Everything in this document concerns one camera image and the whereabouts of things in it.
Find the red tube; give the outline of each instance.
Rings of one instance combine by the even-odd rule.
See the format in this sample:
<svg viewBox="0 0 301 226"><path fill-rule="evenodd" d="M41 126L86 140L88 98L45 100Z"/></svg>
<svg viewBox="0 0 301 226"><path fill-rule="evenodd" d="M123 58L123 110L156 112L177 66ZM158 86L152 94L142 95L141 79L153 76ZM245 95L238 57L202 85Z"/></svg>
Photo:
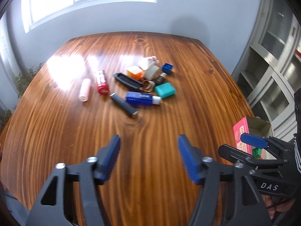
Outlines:
<svg viewBox="0 0 301 226"><path fill-rule="evenodd" d="M95 77L97 80L97 91L101 95L106 95L109 93L109 85L106 81L106 74L104 73L104 70L99 69L97 72L95 72Z"/></svg>

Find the green toy brick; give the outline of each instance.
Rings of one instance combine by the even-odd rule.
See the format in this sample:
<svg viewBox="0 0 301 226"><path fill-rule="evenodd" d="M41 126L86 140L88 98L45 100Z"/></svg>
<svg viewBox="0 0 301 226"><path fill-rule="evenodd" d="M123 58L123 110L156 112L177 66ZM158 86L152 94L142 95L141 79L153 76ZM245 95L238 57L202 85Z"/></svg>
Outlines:
<svg viewBox="0 0 301 226"><path fill-rule="evenodd" d="M261 149L254 148L252 150L252 155L254 156L255 159L259 158L261 156Z"/></svg>
<svg viewBox="0 0 301 226"><path fill-rule="evenodd" d="M166 98L176 93L175 88L170 83L164 83L155 87L155 92L161 97Z"/></svg>

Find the window sill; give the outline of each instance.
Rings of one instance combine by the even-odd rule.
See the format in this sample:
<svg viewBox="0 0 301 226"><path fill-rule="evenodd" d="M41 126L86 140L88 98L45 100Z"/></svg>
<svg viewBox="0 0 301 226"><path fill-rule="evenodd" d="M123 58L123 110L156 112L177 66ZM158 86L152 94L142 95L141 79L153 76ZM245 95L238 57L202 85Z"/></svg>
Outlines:
<svg viewBox="0 0 301 226"><path fill-rule="evenodd" d="M29 31L36 28L39 25L42 25L45 22L48 22L51 19L54 19L58 16L61 16L65 13L69 13L72 11L75 11L77 9L94 6L94 5L100 5L105 3L116 3L116 2L149 2L149 3L157 3L157 0L79 0L75 2L73 5L65 7L61 10L58 10L52 14L49 14L48 16L34 22L29 26Z"/></svg>

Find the metal screw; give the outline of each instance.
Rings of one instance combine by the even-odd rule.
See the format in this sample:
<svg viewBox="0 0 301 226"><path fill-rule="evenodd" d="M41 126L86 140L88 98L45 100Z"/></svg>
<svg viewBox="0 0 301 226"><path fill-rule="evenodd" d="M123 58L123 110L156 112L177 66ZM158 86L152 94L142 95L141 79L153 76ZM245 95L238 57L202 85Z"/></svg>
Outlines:
<svg viewBox="0 0 301 226"><path fill-rule="evenodd" d="M203 159L202 159L203 162L207 162L207 163L210 163L213 161L213 158L209 157L209 156L204 156Z"/></svg>
<svg viewBox="0 0 301 226"><path fill-rule="evenodd" d="M236 168L243 168L243 163L241 163L241 162L236 162L236 163L234 163L234 166L235 166Z"/></svg>
<svg viewBox="0 0 301 226"><path fill-rule="evenodd" d="M87 162L89 163L93 163L93 162L96 162L97 161L97 157L96 156L91 156L87 159Z"/></svg>
<svg viewBox="0 0 301 226"><path fill-rule="evenodd" d="M66 166L65 163L57 163L57 164L55 165L55 168L56 168L56 169L63 169L65 166Z"/></svg>

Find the pile of small objects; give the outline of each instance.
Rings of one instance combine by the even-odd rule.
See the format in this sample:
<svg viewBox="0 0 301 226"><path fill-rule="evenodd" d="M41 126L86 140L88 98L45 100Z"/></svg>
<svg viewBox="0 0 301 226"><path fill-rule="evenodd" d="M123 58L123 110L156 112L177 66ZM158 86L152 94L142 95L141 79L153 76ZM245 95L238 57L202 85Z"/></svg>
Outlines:
<svg viewBox="0 0 301 226"><path fill-rule="evenodd" d="M159 105L163 98L176 93L175 88L170 83L164 83L166 76L172 73L172 69L173 65L169 63L164 63L159 67L159 60L156 56L141 58L137 65L133 65L126 70L126 75L123 73L113 75L117 81L131 90L126 92L125 100L116 93L111 94L110 97L128 116L135 118L138 110L134 106ZM109 86L104 71L100 69L94 75L99 94L107 95ZM79 99L83 102L88 100L90 85L90 79L83 80L79 94ZM157 93L157 96L144 93L153 90Z"/></svg>

